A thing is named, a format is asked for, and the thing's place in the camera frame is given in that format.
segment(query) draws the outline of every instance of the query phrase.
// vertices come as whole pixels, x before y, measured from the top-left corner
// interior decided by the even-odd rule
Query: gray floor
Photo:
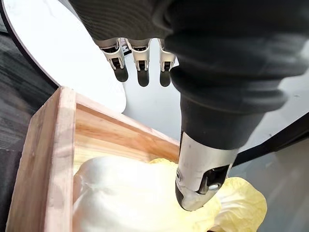
[[[28,123],[54,91],[12,39],[0,34],[0,232],[5,230]]]

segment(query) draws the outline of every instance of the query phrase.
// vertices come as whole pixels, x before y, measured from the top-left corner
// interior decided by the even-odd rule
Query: robotic hand
[[[202,207],[223,184],[264,114],[286,102],[278,89],[303,74],[308,1],[70,0],[119,81],[128,74],[119,38],[127,38],[138,82],[149,83],[149,41],[159,38],[162,86],[181,93],[182,136],[176,197]],[[175,60],[179,66],[171,69]]]

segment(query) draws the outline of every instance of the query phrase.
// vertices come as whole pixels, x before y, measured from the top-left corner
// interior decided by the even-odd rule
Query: wooden crate
[[[179,144],[62,87],[32,117],[14,187],[7,232],[71,232],[73,170],[119,155],[178,161]]]

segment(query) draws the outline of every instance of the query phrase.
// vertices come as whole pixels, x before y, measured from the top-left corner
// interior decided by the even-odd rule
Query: white tabletop
[[[18,42],[59,86],[123,112],[126,95],[81,21],[57,0],[2,0]]]

